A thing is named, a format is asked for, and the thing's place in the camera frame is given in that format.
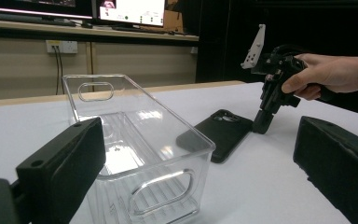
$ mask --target human hand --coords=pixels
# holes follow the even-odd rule
[[[317,54],[296,57],[304,61],[307,68],[287,79],[282,85],[283,92],[314,100],[321,97],[321,87],[315,84],[334,92],[358,91],[358,57]]]

